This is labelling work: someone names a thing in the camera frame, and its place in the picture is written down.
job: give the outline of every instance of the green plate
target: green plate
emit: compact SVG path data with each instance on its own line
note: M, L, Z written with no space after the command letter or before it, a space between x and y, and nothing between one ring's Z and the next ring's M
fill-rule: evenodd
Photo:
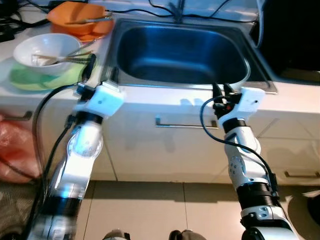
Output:
M10 72L10 82L13 86L21 90L28 91L44 91L56 89L63 85L69 85L76 83L80 76L80 73L84 69L85 65L74 63L73 66L60 76L44 75L35 71L32 71L28 67L16 63Z

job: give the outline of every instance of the drawer handle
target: drawer handle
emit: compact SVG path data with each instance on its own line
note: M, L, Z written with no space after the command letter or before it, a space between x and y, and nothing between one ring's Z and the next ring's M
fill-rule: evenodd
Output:
M4 121L29 121L32 117L32 111L26 111L23 116L3 116Z
M320 179L320 173L316 171L314 175L290 175L289 172L285 171L284 175L287 178L308 178L308 179Z
M176 128L176 129L202 129L201 125L188 125L188 124L163 124L160 117L155 118L156 128ZM207 129L218 129L217 122L211 121L211 126L206 126Z

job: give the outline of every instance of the faucet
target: faucet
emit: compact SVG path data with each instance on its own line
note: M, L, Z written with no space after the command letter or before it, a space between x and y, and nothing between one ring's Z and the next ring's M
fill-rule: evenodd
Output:
M184 13L185 0L178 0L177 6L175 6L172 2L169 2L169 7L171 11L174 13L174 23L182 24L182 17Z

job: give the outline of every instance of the stainless steel sink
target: stainless steel sink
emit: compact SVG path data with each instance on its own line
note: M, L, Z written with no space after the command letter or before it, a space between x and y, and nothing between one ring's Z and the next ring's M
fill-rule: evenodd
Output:
M275 92L242 32L233 27L120 19L102 81L212 89L212 83Z

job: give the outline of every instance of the orange bowl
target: orange bowl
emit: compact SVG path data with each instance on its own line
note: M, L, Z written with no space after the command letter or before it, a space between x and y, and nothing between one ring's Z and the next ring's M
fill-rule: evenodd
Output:
M79 21L88 18L99 18L105 13L105 7L82 2L65 1L52 9L47 19L60 27L63 27L68 33L73 35L87 35L92 32L97 23L90 22L85 24L66 24L72 21Z

